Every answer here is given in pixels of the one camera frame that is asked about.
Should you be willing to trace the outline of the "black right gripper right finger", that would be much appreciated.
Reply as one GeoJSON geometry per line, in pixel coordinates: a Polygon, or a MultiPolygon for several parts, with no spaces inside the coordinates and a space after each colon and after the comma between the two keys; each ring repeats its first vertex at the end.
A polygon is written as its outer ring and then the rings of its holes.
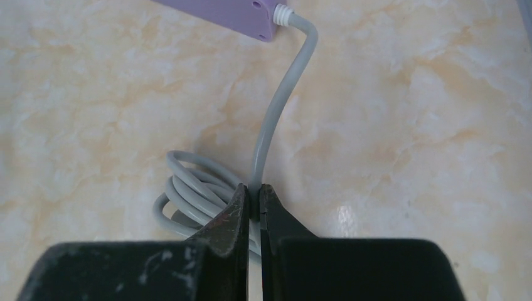
{"type": "Polygon", "coordinates": [[[264,300],[464,300],[452,265],[432,241],[321,238],[259,192],[264,300]]]}

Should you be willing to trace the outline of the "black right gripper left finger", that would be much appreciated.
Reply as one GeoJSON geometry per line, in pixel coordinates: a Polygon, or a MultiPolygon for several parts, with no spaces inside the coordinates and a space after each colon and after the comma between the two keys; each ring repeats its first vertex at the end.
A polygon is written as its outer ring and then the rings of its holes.
{"type": "Polygon", "coordinates": [[[246,300],[250,195],[184,241],[69,242],[35,263],[19,300],[246,300]]]}

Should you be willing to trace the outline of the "purple power strip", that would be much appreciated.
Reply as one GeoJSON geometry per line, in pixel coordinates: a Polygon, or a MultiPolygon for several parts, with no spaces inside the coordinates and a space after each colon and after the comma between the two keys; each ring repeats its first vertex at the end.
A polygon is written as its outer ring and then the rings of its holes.
{"type": "Polygon", "coordinates": [[[274,10],[287,1],[272,0],[158,0],[170,8],[220,25],[260,41],[273,40],[278,26],[274,10]]]}

